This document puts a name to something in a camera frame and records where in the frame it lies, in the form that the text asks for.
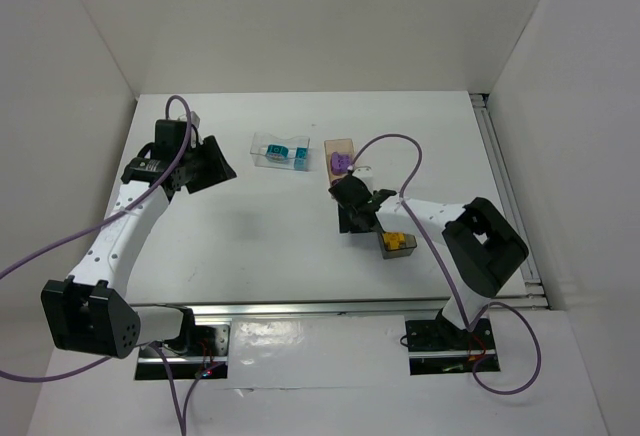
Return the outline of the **purple oval lego brick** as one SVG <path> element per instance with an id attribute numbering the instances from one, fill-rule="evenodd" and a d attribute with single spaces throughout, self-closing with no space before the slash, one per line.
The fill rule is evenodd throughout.
<path id="1" fill-rule="evenodd" d="M 352 155 L 350 153 L 332 152 L 329 158 L 329 169 L 332 175 L 341 176 L 349 171 L 352 165 Z"/>

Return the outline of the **yellow rounded lego brick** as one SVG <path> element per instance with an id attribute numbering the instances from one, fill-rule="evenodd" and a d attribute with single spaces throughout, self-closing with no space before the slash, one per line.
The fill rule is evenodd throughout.
<path id="1" fill-rule="evenodd" d="M 386 251 L 399 251 L 406 247 L 406 236 L 404 233 L 385 232 L 382 234 L 382 242 Z"/>

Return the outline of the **smoky grey transparent container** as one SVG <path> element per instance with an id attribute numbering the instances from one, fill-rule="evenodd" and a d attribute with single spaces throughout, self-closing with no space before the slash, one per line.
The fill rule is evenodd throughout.
<path id="1" fill-rule="evenodd" d="M 406 233 L 378 233 L 377 239 L 382 258 L 385 260 L 409 257 L 417 248 L 416 238 Z"/>

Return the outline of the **teal small lego brick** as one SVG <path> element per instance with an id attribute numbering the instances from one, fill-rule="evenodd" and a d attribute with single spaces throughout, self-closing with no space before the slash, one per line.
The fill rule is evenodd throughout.
<path id="1" fill-rule="evenodd" d="M 308 149 L 298 147 L 294 158 L 294 169 L 296 171 L 306 171 L 308 165 Z"/>

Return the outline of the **teal rounded lego brick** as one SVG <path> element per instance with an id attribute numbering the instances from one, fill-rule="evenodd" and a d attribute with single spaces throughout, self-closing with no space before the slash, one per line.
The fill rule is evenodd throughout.
<path id="1" fill-rule="evenodd" d="M 270 144 L 267 146 L 265 157 L 273 163 L 284 163 L 288 159 L 289 149 L 283 145 Z"/>

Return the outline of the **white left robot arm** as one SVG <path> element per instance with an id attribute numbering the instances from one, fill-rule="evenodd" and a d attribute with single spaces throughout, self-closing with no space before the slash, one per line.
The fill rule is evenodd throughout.
<path id="1" fill-rule="evenodd" d="M 195 344 L 192 310 L 136 310 L 126 293 L 140 252 L 174 195 L 236 176 L 216 139 L 201 138 L 198 126 L 196 113 L 156 122 L 153 141 L 123 170 L 111 222 L 64 280 L 45 284 L 41 302 L 57 348 L 123 359 L 148 343 L 165 343 L 179 354 Z"/>

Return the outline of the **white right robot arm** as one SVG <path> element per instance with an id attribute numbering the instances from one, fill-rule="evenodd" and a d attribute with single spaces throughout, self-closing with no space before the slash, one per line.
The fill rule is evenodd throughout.
<path id="1" fill-rule="evenodd" d="M 382 189 L 371 192 L 349 174 L 329 193 L 362 231 L 422 238 L 441 266 L 452 296 L 441 311 L 459 330 L 475 329 L 482 314 L 529 256 L 529 248 L 494 204 L 435 203 Z"/>

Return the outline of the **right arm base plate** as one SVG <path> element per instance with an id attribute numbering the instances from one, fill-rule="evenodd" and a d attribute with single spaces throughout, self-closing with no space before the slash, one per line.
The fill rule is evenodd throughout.
<path id="1" fill-rule="evenodd" d="M 442 319 L 407 320 L 399 343 L 407 349 L 411 376 L 499 372 L 500 363 L 488 319 L 473 332 L 459 330 Z"/>

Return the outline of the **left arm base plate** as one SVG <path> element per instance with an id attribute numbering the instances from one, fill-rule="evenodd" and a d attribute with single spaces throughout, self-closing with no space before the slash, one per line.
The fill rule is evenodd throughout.
<path id="1" fill-rule="evenodd" d="M 194 336 L 183 349 L 176 345 L 158 343 L 158 350 L 166 359 L 175 380 L 223 380 L 228 377 L 228 355 L 231 325 L 228 322 L 214 322 L 197 326 Z M 134 373 L 136 381 L 161 381 L 168 376 L 162 357 L 152 348 L 138 352 Z"/>

